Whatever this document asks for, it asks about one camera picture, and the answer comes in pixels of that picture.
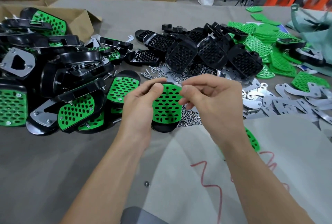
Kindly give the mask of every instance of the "forearm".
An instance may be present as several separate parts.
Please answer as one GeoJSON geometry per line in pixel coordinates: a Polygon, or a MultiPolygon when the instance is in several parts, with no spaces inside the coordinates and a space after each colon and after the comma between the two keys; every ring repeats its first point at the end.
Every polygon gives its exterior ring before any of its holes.
{"type": "Polygon", "coordinates": [[[246,134],[239,133],[238,137],[242,141],[220,147],[248,223],[312,224],[305,210],[254,152],[246,134]]]}
{"type": "Polygon", "coordinates": [[[118,224],[143,148],[116,137],[61,224],[118,224]]]}

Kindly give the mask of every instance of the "gray table surface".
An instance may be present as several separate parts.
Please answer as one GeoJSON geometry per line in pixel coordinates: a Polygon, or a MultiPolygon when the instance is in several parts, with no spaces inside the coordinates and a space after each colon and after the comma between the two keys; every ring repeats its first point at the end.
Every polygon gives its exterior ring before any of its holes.
{"type": "MultiPolygon", "coordinates": [[[[161,32],[163,23],[188,30],[206,22],[254,21],[244,7],[201,6],[144,0],[58,0],[52,6],[84,8],[103,18],[93,24],[101,36],[126,41],[138,29],[161,32]]],[[[289,7],[265,7],[269,19],[290,20],[289,7]]],[[[145,49],[136,39],[134,50],[145,49]]],[[[118,68],[141,72],[144,68],[126,63],[118,68]]],[[[276,76],[260,80],[276,93],[275,85],[292,78],[276,76]]],[[[58,223],[93,169],[111,145],[118,125],[106,131],[85,135],[57,132],[36,137],[25,128],[0,129],[0,223],[58,223]]]]}

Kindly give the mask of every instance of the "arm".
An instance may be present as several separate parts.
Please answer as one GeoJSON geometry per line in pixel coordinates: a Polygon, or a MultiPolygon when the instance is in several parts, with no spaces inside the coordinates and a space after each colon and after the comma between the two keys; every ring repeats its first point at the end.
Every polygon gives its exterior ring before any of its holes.
{"type": "Polygon", "coordinates": [[[198,109],[226,158],[248,223],[313,224],[251,147],[243,125],[241,84],[205,74],[182,85],[179,104],[198,109]]]}
{"type": "Polygon", "coordinates": [[[117,136],[60,224],[118,224],[135,171],[151,138],[152,102],[163,92],[153,79],[124,98],[117,136]]]}

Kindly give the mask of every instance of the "hand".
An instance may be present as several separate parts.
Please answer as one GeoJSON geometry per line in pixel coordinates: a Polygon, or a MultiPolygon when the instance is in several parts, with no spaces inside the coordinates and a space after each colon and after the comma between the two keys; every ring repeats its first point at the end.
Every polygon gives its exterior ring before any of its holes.
{"type": "Polygon", "coordinates": [[[203,126],[219,147],[228,141],[243,139],[246,133],[239,82],[204,74],[183,81],[182,86],[183,98],[179,104],[187,104],[186,109],[196,106],[203,126]]]}
{"type": "Polygon", "coordinates": [[[122,121],[117,139],[132,140],[146,149],[151,139],[152,103],[163,92],[166,78],[155,78],[144,82],[124,97],[122,121]]]}

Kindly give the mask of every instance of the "person's right hand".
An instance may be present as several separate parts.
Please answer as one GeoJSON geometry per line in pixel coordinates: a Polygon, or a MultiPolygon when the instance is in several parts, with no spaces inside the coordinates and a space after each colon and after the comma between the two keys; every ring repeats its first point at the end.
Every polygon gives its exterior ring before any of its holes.
{"type": "Polygon", "coordinates": [[[183,81],[182,86],[179,104],[187,104],[186,109],[196,106],[203,126],[219,147],[236,139],[242,141],[246,133],[239,82],[204,74],[183,81]]]}

